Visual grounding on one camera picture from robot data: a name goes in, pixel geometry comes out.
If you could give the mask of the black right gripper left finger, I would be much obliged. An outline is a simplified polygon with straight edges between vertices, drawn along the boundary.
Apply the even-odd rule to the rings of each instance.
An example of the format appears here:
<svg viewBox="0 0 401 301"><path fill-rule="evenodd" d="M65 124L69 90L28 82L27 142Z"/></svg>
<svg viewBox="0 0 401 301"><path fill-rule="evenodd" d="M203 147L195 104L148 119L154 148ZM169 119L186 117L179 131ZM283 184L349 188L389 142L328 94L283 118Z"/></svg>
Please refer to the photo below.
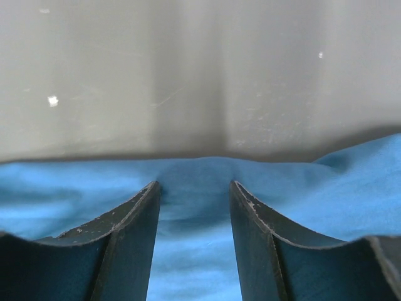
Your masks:
<svg viewBox="0 0 401 301"><path fill-rule="evenodd" d="M145 300L160 184L57 237L1 233L2 300Z"/></svg>

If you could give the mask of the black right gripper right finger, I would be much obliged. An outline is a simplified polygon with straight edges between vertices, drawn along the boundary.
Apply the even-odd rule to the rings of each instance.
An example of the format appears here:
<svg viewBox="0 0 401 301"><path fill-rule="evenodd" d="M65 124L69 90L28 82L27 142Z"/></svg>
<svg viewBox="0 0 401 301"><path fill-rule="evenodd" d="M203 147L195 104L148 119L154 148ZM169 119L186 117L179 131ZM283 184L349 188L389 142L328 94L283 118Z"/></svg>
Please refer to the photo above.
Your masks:
<svg viewBox="0 0 401 301"><path fill-rule="evenodd" d="M229 205L243 300L399 300L400 237L342 241L301 226L239 182Z"/></svg>

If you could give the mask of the blue t shirt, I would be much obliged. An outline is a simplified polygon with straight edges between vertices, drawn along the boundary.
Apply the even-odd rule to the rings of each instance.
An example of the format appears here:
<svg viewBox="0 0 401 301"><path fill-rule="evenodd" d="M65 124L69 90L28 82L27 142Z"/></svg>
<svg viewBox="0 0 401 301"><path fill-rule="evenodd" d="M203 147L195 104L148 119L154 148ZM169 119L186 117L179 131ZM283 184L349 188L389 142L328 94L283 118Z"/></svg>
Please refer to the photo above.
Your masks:
<svg viewBox="0 0 401 301"><path fill-rule="evenodd" d="M162 186L149 300L239 300L229 183L340 240L400 233L400 135L312 163L198 159L14 162L1 166L1 228L56 236Z"/></svg>

